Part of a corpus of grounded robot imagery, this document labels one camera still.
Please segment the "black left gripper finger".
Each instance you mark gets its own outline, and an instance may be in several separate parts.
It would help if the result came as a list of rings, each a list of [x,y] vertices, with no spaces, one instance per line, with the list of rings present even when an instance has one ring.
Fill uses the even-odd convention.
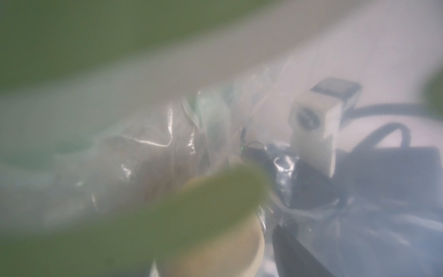
[[[274,228],[272,245],[280,277],[334,277],[287,228]]]

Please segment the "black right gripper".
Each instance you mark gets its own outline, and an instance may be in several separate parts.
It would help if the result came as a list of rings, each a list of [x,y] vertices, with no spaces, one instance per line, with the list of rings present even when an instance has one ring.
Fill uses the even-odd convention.
[[[286,208],[310,211],[327,205],[343,208],[346,204],[344,190],[287,144],[252,142],[242,147],[242,159],[267,173],[273,194]]]

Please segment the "green zip-top bag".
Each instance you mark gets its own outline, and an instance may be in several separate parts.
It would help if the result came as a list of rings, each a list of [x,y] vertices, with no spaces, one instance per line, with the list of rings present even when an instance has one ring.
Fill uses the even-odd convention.
[[[336,165],[443,165],[441,1],[2,1],[1,275],[160,277],[260,206],[255,277],[279,277],[277,225],[335,277],[442,276],[443,207],[291,210],[242,159],[292,147],[291,107],[327,77],[362,85]]]

